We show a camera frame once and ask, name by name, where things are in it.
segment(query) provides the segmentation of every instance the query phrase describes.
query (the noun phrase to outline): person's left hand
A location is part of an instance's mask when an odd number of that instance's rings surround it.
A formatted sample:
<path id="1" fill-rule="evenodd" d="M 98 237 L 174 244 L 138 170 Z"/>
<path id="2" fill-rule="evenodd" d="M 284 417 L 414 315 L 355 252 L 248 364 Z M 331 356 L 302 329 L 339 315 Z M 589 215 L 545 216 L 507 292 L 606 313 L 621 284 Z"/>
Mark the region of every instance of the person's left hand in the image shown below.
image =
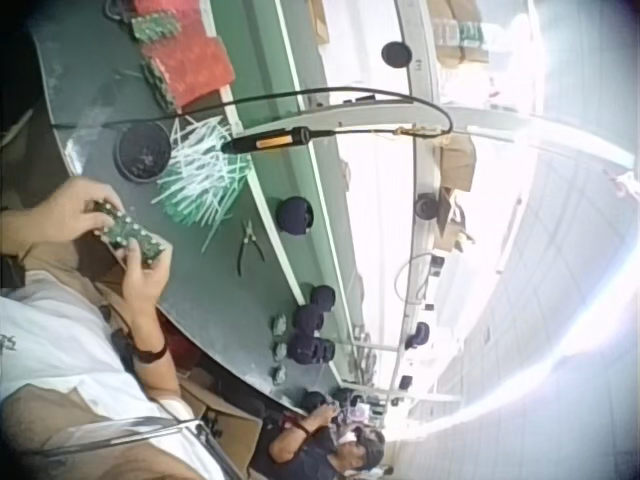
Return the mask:
<path id="1" fill-rule="evenodd" d="M 103 201 L 124 210 L 120 198 L 109 185 L 84 177 L 69 179 L 30 212 L 37 240 L 66 242 L 91 230 L 111 227 L 113 220 L 108 215 L 92 210 L 94 202 Z"/>

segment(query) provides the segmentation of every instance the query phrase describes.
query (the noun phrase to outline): finger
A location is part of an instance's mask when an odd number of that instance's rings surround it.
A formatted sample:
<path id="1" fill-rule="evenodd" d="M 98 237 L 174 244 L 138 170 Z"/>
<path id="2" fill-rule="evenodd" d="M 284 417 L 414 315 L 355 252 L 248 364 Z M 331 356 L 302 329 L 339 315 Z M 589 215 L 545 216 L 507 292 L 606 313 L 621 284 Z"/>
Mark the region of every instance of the finger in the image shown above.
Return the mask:
<path id="1" fill-rule="evenodd" d="M 96 182 L 88 178 L 84 178 L 83 181 L 83 188 L 88 197 L 87 200 L 93 200 L 97 202 L 106 200 L 118 210 L 124 211 L 122 200 L 120 200 L 120 197 L 110 185 Z"/>
<path id="2" fill-rule="evenodd" d="M 105 228 L 113 227 L 113 219 L 101 212 L 91 212 L 82 215 L 82 233 L 94 230 L 101 232 Z"/>
<path id="3" fill-rule="evenodd" d="M 164 250 L 158 256 L 158 258 L 156 258 L 156 260 L 153 262 L 151 269 L 154 272 L 157 272 L 156 274 L 168 277 L 169 270 L 171 269 L 171 258 L 173 257 L 173 247 L 171 246 L 170 243 L 164 240 L 163 242 L 164 242 L 163 243 Z"/>
<path id="4" fill-rule="evenodd" d="M 116 250 L 115 252 L 113 252 L 116 256 L 116 258 L 118 260 L 120 260 L 121 262 L 125 262 L 127 259 L 127 249 L 126 248 L 119 248 L 118 250 Z"/>
<path id="5" fill-rule="evenodd" d="M 140 245 L 131 238 L 127 248 L 127 273 L 131 275 L 139 275 L 142 273 L 142 254 L 140 253 Z"/>

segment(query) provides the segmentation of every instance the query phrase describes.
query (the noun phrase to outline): metal pole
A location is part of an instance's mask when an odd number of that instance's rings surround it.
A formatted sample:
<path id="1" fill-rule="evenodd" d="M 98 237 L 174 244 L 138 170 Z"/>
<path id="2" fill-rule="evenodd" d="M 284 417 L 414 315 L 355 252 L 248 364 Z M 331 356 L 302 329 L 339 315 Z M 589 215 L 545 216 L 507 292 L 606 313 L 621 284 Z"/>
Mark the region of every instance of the metal pole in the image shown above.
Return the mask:
<path id="1" fill-rule="evenodd" d="M 353 342 L 345 342 L 341 339 L 332 339 L 333 343 L 337 343 L 340 345 L 353 345 L 354 347 L 360 348 L 368 348 L 370 350 L 381 350 L 383 352 L 397 352 L 398 347 L 395 345 L 380 345 L 377 343 L 369 343 L 369 342 L 360 342 L 358 340 L 354 340 Z"/>
<path id="2" fill-rule="evenodd" d="M 430 402 L 459 402 L 462 397 L 459 395 L 445 395 L 442 393 L 411 393 L 405 390 L 387 390 L 385 388 L 366 387 L 357 383 L 342 382 L 342 386 L 355 391 L 370 395 L 387 395 L 389 397 L 415 398 L 417 400 L 428 400 Z"/>

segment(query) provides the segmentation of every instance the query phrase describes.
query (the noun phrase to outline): person's right hand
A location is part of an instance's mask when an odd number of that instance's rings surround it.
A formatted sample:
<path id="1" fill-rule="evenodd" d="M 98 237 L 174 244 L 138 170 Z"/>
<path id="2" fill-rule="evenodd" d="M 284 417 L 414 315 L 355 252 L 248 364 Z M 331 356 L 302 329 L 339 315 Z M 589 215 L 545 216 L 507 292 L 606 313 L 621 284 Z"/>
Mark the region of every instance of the person's right hand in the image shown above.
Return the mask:
<path id="1" fill-rule="evenodd" d="M 133 321 L 154 317 L 158 299 L 169 281 L 172 247 L 161 238 L 157 240 L 162 242 L 165 249 L 151 268 L 142 268 L 138 242 L 132 239 L 127 248 L 127 271 L 122 281 L 122 297 Z"/>
<path id="2" fill-rule="evenodd" d="M 317 423 L 319 427 L 326 427 L 331 423 L 331 420 L 340 412 L 340 407 L 334 404 L 326 403 L 321 407 L 316 408 L 309 419 Z"/>

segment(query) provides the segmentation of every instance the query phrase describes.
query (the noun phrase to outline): pliers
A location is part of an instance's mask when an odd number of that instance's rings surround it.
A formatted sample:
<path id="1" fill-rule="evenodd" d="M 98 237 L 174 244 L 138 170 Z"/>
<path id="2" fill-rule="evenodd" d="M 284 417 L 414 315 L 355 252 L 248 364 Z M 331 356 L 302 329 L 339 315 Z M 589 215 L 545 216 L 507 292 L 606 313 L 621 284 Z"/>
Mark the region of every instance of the pliers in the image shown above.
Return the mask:
<path id="1" fill-rule="evenodd" d="M 242 257 L 244 256 L 244 251 L 247 245 L 249 244 L 249 242 L 255 245 L 256 250 L 258 250 L 258 253 L 260 254 L 260 258 L 262 258 L 262 261 L 263 262 L 266 261 L 264 258 L 264 252 L 262 251 L 262 248 L 260 248 L 260 245 L 258 244 L 258 239 L 253 233 L 253 224 L 251 223 L 251 220 L 244 222 L 244 238 L 242 239 L 242 244 L 240 245 L 240 253 L 238 254 L 237 266 L 238 266 L 239 277 L 242 277 Z"/>

